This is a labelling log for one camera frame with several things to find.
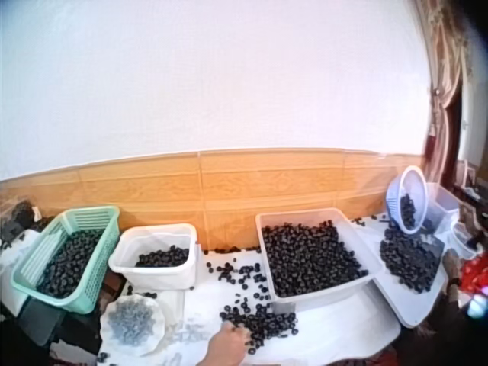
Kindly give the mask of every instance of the plastic container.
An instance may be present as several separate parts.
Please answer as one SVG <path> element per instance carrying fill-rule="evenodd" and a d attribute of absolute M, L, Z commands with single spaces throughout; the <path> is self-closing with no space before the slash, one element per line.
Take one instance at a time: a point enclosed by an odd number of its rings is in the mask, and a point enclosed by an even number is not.
<path fill-rule="evenodd" d="M 403 224 L 402 213 L 400 210 L 400 200 L 405 194 L 409 194 L 413 200 L 416 212 L 415 227 L 407 229 Z M 411 165 L 406 168 L 401 175 L 398 175 L 387 190 L 387 206 L 390 217 L 392 217 L 400 229 L 406 234 L 414 234 L 419 231 L 420 227 L 427 214 L 427 206 L 429 205 L 429 199 L 427 196 L 427 185 L 425 183 L 424 175 L 422 171 Z"/>
<path fill-rule="evenodd" d="M 108 315 L 113 313 L 117 309 L 117 303 L 123 303 L 126 301 L 141 300 L 146 306 L 152 309 L 152 319 L 155 323 L 152 326 L 153 334 L 142 343 L 141 345 L 134 347 L 130 345 L 122 345 L 119 341 L 114 338 L 114 332 L 112 327 L 108 323 Z M 109 349 L 117 350 L 118 352 L 124 353 L 125 355 L 131 356 L 142 356 L 151 351 L 154 351 L 161 342 L 162 337 L 165 335 L 165 316 L 162 313 L 162 309 L 159 304 L 153 299 L 148 297 L 143 297 L 137 294 L 130 296 L 120 296 L 117 301 L 109 303 L 104 314 L 100 318 L 100 337 L 103 340 L 105 346 Z"/>
<path fill-rule="evenodd" d="M 466 230 L 463 223 L 453 222 L 451 224 L 451 232 L 448 236 L 448 243 L 460 257 L 466 260 L 471 260 L 477 255 L 477 251 L 472 250 L 466 246 L 466 242 L 471 238 L 471 235 Z"/>
<path fill-rule="evenodd" d="M 437 183 L 427 183 L 429 205 L 425 215 L 425 227 L 437 233 L 451 230 L 452 223 L 459 220 L 459 201 L 451 192 Z"/>
<path fill-rule="evenodd" d="M 266 247 L 262 238 L 261 229 L 265 226 L 283 225 L 284 223 L 302 223 L 303 225 L 317 226 L 326 220 L 332 220 L 334 226 L 337 228 L 340 240 L 344 242 L 345 247 L 348 250 L 355 251 L 355 257 L 359 263 L 361 263 L 361 267 L 369 270 L 369 274 L 363 278 L 310 294 L 279 297 L 275 293 L 275 286 L 269 268 L 268 256 L 266 254 Z M 335 208 L 270 214 L 262 213 L 256 216 L 256 226 L 258 230 L 259 244 L 263 253 L 266 276 L 270 284 L 269 293 L 271 295 L 271 301 L 274 302 L 273 309 L 276 313 L 308 310 L 343 300 L 360 291 L 363 286 L 384 271 L 384 263 L 373 253 L 369 246 L 366 245 L 344 214 Z"/>
<path fill-rule="evenodd" d="M 120 237 L 114 254 L 108 259 L 111 270 L 121 273 L 135 287 L 151 290 L 185 290 L 194 285 L 197 274 L 195 245 L 197 230 L 189 223 L 139 226 Z M 178 267 L 136 267 L 139 255 L 170 246 L 189 249 L 188 260 Z"/>
<path fill-rule="evenodd" d="M 107 270 L 108 256 L 119 238 L 118 217 L 119 209 L 115 206 L 64 211 L 46 226 L 29 252 L 17 263 L 11 277 L 12 286 L 54 307 L 61 307 L 73 313 L 90 313 L 97 303 L 100 286 Z M 64 299 L 58 299 L 37 292 L 36 286 L 47 263 L 64 245 L 68 235 L 79 230 L 92 229 L 103 229 L 104 232 L 73 293 Z"/>

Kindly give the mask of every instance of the orange wainscoting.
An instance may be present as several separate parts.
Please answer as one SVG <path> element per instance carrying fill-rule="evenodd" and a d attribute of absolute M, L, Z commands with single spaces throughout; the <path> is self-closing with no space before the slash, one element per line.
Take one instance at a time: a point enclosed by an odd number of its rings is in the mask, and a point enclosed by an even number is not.
<path fill-rule="evenodd" d="M 27 196 L 45 215 L 115 204 L 120 228 L 191 223 L 204 248 L 258 243 L 258 213 L 337 207 L 347 217 L 384 209 L 391 179 L 421 156 L 335 149 L 256 149 L 128 159 L 0 182 L 0 200 Z"/>

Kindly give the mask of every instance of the curtain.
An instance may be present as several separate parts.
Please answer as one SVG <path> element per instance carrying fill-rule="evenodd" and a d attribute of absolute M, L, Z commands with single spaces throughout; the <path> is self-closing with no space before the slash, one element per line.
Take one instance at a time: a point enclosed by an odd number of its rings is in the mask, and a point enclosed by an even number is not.
<path fill-rule="evenodd" d="M 448 114 L 446 108 L 458 91 L 462 62 L 467 55 L 460 14 L 449 0 L 417 0 L 432 77 L 432 116 L 428 142 L 425 177 L 440 182 L 449 147 Z"/>

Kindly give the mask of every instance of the red object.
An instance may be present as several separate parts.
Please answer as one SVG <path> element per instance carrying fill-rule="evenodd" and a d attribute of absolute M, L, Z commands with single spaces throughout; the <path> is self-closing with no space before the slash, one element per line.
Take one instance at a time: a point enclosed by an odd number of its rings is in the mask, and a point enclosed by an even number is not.
<path fill-rule="evenodd" d="M 481 294 L 481 289 L 488 286 L 488 252 L 465 262 L 461 272 L 460 289 L 467 294 Z"/>

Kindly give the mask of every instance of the scalloped bowl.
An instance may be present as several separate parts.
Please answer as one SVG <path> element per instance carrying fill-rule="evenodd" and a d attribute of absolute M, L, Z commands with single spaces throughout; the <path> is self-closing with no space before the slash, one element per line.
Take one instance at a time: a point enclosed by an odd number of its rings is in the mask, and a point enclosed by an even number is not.
<path fill-rule="evenodd" d="M 154 327 L 152 328 L 153 334 L 149 336 L 147 341 L 137 347 L 131 345 L 122 345 L 116 338 L 114 338 L 114 332 L 111 326 L 108 324 L 108 314 L 116 310 L 117 303 L 139 299 L 143 299 L 145 305 L 152 309 L 152 318 L 155 320 Z M 113 303 L 109 303 L 107 305 L 105 313 L 100 318 L 100 325 L 100 336 L 104 343 L 109 348 L 116 349 L 117 351 L 124 353 L 125 355 L 131 356 L 142 356 L 151 351 L 154 351 L 159 342 L 161 342 L 162 337 L 164 337 L 165 335 L 165 317 L 162 313 L 161 307 L 153 299 L 149 299 L 148 297 L 140 295 L 120 296 Z"/>

